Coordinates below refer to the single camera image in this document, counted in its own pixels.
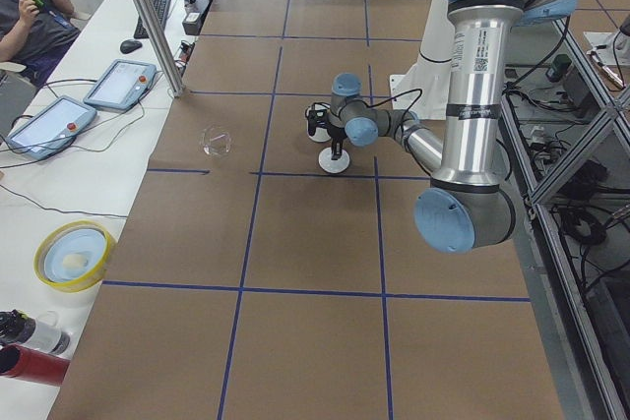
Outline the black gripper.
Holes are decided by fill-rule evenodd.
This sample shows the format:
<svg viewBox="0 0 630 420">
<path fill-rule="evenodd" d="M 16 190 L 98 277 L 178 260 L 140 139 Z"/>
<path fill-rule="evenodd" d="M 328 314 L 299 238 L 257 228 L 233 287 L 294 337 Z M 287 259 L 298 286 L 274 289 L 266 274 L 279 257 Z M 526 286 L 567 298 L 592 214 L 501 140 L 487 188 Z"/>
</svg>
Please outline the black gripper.
<svg viewBox="0 0 630 420">
<path fill-rule="evenodd" d="M 331 122 L 326 126 L 327 133 L 331 138 L 331 160 L 337 161 L 343 157 L 343 141 L 347 138 L 344 127 L 338 127 Z"/>
</svg>

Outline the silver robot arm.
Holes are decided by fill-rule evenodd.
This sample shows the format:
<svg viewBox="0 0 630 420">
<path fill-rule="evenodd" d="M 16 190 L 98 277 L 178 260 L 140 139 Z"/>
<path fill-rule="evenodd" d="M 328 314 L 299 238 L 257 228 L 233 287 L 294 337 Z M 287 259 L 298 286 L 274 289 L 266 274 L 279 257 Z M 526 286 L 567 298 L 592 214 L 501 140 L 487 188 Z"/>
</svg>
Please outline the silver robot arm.
<svg viewBox="0 0 630 420">
<path fill-rule="evenodd" d="M 435 136 L 413 108 L 382 110 L 360 95 L 357 76 L 335 77 L 327 109 L 308 113 L 310 130 L 331 137 L 322 167 L 343 156 L 343 143 L 366 147 L 381 137 L 398 142 L 430 174 L 416 200 L 418 232 L 434 249 L 464 253 L 509 239 L 521 216 L 514 190 L 493 172 L 501 115 L 505 50 L 511 29 L 570 16 L 578 0 L 445 0 L 453 26 L 445 133 Z"/>
</svg>

